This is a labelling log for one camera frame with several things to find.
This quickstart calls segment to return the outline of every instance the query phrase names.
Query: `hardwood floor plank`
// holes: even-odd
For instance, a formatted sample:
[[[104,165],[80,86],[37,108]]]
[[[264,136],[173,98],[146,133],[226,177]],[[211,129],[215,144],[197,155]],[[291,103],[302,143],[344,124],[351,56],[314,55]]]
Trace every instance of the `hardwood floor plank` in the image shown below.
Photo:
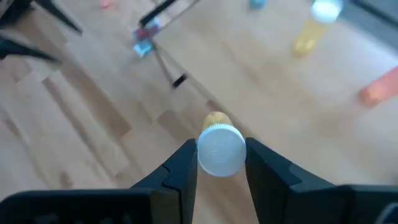
[[[43,84],[28,76],[17,84],[17,89],[44,130],[44,136],[30,148],[50,187],[65,187],[65,172],[72,180],[73,188],[114,187]],[[78,166],[86,170],[79,172],[76,169]]]
[[[22,190],[46,189],[26,153],[29,149],[3,119],[0,119],[0,142],[0,200]]]
[[[60,72],[46,78],[43,84],[79,134],[80,139],[112,176],[128,166],[129,161],[124,151],[98,124]]]

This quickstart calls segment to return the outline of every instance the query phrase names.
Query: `orange block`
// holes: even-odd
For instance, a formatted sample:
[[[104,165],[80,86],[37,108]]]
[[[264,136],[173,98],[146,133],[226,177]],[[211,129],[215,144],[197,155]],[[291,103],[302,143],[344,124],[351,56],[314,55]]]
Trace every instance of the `orange block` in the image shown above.
[[[398,95],[398,67],[361,90],[359,99],[364,106],[373,107],[396,95]]]

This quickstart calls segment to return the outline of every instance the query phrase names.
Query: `yellow bottle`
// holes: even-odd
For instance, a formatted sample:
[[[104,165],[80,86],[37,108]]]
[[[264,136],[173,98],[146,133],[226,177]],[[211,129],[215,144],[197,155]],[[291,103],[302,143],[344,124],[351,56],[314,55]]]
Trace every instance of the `yellow bottle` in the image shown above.
[[[316,0],[311,8],[311,18],[305,22],[303,31],[294,42],[294,55],[310,53],[328,26],[337,20],[342,8],[341,0]]]

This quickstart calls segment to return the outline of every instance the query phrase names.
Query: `wooden floor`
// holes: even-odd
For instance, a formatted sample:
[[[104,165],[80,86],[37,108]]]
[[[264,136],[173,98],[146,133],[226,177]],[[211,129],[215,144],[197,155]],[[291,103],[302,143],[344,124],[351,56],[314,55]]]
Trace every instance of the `wooden floor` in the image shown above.
[[[219,109],[189,82],[172,91],[153,55],[133,53],[131,31],[154,3],[115,1],[106,10],[99,0],[59,2],[82,36],[40,9],[2,31],[63,62],[0,64],[1,199],[31,189],[129,187],[197,138],[203,118]],[[257,222],[243,170],[229,179],[199,170],[198,178],[194,223]]]

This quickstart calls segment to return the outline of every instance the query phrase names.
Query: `bottle cap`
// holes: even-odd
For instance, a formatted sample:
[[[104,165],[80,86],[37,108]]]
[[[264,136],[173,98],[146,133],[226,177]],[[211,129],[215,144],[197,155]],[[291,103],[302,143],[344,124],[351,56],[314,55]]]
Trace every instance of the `bottle cap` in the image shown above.
[[[214,124],[199,136],[198,162],[210,175],[228,177],[237,173],[246,160],[246,142],[232,125]]]
[[[316,0],[311,8],[312,16],[318,22],[332,23],[343,9],[341,0]]]

